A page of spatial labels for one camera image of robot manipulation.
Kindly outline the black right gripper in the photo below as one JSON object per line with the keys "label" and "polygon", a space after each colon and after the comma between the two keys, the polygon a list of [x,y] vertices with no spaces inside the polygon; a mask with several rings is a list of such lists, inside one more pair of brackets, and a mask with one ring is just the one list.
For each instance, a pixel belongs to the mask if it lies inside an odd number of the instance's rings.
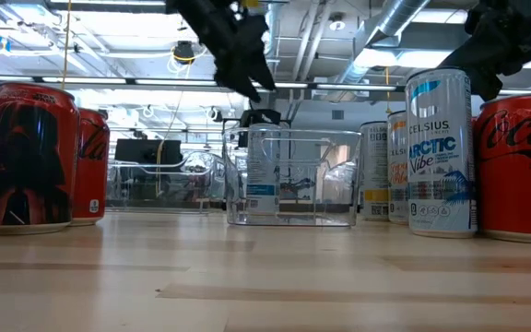
{"label": "black right gripper", "polygon": [[478,0],[466,18],[470,38],[440,67],[470,70],[473,94],[495,99],[502,82],[495,74],[512,74],[531,62],[531,0]]}

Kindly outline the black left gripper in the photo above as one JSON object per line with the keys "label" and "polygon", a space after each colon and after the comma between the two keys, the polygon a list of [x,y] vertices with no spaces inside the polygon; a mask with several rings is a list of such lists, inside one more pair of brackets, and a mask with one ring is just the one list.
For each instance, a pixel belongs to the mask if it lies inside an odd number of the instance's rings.
{"label": "black left gripper", "polygon": [[201,44],[214,56],[214,80],[250,101],[261,97],[252,80],[275,90],[262,37],[269,31],[266,17],[252,13],[241,0],[164,0],[166,12],[179,13]]}

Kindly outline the white orange Celsius Tropical can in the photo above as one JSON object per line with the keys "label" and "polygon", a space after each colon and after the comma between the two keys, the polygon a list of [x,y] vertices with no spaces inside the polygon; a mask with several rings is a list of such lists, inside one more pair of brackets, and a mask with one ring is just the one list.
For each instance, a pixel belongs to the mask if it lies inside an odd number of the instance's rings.
{"label": "white orange Celsius Tropical can", "polygon": [[388,216],[395,224],[408,225],[406,111],[388,115],[387,134]]}
{"label": "white orange Celsius Tropical can", "polygon": [[361,152],[362,217],[388,221],[387,122],[364,123]]}

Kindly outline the red Star Wars Coca-Cola can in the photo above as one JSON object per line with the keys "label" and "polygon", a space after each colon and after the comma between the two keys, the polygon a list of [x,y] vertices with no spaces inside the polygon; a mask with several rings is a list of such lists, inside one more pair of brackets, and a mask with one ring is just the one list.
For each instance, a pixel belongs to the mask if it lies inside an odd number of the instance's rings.
{"label": "red Star Wars Coca-Cola can", "polygon": [[0,235],[56,232],[71,223],[79,120],[66,91],[0,84]]}

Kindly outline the black beam with light strips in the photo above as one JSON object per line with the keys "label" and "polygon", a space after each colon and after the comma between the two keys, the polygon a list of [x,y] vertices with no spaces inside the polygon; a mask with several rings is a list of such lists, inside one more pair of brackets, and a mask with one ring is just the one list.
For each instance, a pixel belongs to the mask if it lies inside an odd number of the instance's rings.
{"label": "black beam with light strips", "polygon": [[[118,77],[28,77],[28,76],[0,76],[0,82],[18,81],[45,84],[72,84],[92,86],[149,86],[174,88],[219,88],[219,84],[204,79],[162,79],[162,78],[118,78]],[[403,92],[405,87],[399,85],[377,84],[335,84],[316,82],[277,82],[277,89],[320,89],[320,90],[349,90],[349,91],[382,91]]]}

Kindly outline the white ceiling light panel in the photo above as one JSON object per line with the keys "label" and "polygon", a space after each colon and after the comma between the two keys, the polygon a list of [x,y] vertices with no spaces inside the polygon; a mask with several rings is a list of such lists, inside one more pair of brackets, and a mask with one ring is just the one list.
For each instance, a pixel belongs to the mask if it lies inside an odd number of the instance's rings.
{"label": "white ceiling light panel", "polygon": [[434,68],[445,60],[451,51],[403,51],[391,52],[374,49],[362,50],[353,60],[357,67],[411,67]]}

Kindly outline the black monitor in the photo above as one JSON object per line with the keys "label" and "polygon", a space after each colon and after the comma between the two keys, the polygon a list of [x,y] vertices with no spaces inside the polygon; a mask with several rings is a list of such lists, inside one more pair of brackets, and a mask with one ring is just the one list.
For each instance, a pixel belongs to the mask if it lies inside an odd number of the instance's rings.
{"label": "black monitor", "polygon": [[180,140],[117,140],[114,158],[141,164],[177,164],[183,160]]}

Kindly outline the narrow clear plastic bin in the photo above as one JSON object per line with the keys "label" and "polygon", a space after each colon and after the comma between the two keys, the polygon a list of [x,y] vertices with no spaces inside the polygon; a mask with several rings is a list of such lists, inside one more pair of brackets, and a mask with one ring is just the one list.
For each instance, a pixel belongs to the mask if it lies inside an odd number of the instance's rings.
{"label": "narrow clear plastic bin", "polygon": [[361,134],[279,126],[279,212],[258,215],[247,210],[249,127],[228,129],[222,135],[224,201],[230,225],[352,227],[356,224]]}

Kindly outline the wide clear plastic bin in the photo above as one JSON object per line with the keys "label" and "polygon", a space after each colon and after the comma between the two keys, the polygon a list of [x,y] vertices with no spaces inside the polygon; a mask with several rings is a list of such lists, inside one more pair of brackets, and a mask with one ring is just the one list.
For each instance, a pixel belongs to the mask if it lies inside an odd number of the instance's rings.
{"label": "wide clear plastic bin", "polygon": [[187,152],[172,165],[113,161],[108,170],[106,209],[206,214],[221,207],[224,189],[225,163],[212,153]]}

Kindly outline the silver ventilation duct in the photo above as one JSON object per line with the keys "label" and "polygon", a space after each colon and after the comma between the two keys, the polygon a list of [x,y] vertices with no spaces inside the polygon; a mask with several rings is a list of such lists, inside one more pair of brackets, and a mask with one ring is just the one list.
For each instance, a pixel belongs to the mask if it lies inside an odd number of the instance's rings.
{"label": "silver ventilation duct", "polygon": [[268,31],[264,34],[266,58],[273,58],[278,47],[278,36],[280,33],[280,15],[283,7],[288,3],[287,0],[273,0],[267,3],[265,12],[265,21]]}
{"label": "silver ventilation duct", "polygon": [[335,80],[339,84],[357,84],[376,66],[392,66],[394,55],[373,46],[396,47],[402,32],[431,0],[385,0],[379,14],[364,20],[352,40],[352,56]]}

